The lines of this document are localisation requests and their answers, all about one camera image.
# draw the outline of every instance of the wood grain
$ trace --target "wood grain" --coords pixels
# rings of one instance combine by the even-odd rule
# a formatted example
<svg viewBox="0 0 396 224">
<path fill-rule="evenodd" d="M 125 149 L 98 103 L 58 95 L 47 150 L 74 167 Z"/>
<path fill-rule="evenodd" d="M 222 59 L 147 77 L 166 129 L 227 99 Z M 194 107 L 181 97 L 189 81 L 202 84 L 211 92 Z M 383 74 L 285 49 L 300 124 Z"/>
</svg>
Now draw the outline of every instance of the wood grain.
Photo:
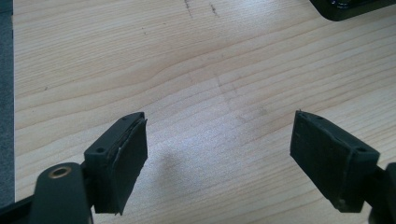
<svg viewBox="0 0 396 224">
<path fill-rule="evenodd" d="M 289 155 L 293 113 L 396 161 L 396 7 L 332 22 L 308 0 L 16 0 L 16 195 L 144 111 L 149 159 L 96 223 L 366 223 Z"/>
</svg>

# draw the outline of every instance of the dark floor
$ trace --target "dark floor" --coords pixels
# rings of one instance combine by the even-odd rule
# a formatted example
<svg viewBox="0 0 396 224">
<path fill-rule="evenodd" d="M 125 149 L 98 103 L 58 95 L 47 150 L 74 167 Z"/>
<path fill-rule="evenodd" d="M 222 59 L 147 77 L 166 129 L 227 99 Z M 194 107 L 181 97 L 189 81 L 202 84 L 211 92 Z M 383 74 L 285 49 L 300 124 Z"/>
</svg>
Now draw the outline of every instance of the dark floor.
<svg viewBox="0 0 396 224">
<path fill-rule="evenodd" d="M 0 1 L 0 208 L 15 200 L 12 0 Z"/>
</svg>

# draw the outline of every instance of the scuff mark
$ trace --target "scuff mark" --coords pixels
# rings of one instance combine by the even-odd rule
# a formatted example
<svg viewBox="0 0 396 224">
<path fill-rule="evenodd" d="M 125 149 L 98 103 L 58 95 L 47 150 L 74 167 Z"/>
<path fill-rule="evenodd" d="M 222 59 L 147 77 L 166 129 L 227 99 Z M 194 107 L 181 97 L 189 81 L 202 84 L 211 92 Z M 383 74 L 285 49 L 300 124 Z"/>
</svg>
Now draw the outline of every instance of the scuff mark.
<svg viewBox="0 0 396 224">
<path fill-rule="evenodd" d="M 213 14 L 215 14 L 215 16 L 219 17 L 219 14 L 218 14 L 218 12 L 216 11 L 215 6 L 213 6 L 213 4 L 211 4 L 211 3 L 209 3 L 209 5 L 210 5 L 210 7 L 212 8 Z"/>
<path fill-rule="evenodd" d="M 192 1 L 192 0 L 184 0 L 184 3 L 186 4 L 186 9 L 189 11 L 190 17 L 192 18 L 191 11 L 190 11 L 190 1 Z"/>
</svg>

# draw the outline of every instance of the black object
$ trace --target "black object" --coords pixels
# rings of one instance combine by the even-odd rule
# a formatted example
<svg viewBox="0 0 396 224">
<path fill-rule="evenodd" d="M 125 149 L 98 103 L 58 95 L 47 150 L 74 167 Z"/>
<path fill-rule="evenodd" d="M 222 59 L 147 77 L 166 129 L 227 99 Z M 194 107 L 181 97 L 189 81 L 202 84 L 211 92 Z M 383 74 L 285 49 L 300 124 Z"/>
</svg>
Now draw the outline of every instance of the black object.
<svg viewBox="0 0 396 224">
<path fill-rule="evenodd" d="M 0 223 L 92 223 L 96 213 L 121 213 L 148 158 L 144 113 L 119 119 L 84 153 L 79 165 L 50 167 L 35 194 L 0 210 Z"/>
<path fill-rule="evenodd" d="M 343 213 L 373 207 L 371 224 L 396 223 L 396 163 L 384 171 L 379 152 L 330 121 L 297 111 L 290 155 L 320 192 Z"/>
<path fill-rule="evenodd" d="M 363 13 L 396 4 L 396 0 L 310 0 L 330 21 L 343 21 Z"/>
</svg>

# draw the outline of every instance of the gray fabric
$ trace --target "gray fabric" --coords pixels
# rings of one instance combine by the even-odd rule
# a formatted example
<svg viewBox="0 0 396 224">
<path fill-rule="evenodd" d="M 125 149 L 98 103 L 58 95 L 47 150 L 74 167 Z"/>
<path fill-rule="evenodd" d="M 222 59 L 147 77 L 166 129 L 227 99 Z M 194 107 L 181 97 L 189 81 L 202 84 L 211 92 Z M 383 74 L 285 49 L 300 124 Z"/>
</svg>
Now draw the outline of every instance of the gray fabric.
<svg viewBox="0 0 396 224">
<path fill-rule="evenodd" d="M 11 15 L 12 9 L 2 10 L 0 13 L 0 207 L 14 203 L 15 200 L 14 53 Z"/>
</svg>

